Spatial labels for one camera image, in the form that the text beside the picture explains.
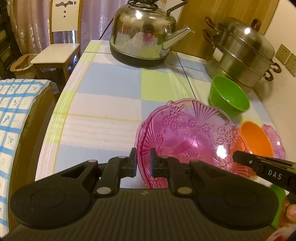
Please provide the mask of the person's right hand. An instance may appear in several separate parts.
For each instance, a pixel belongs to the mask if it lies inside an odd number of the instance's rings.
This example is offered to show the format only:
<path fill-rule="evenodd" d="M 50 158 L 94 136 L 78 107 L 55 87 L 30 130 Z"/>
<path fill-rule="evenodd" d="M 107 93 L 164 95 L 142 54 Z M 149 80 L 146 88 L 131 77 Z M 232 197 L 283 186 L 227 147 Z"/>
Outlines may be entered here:
<path fill-rule="evenodd" d="M 278 219 L 278 227 L 284 227 L 288 224 L 296 223 L 296 206 L 291 204 L 288 194 L 282 202 L 282 210 Z"/>

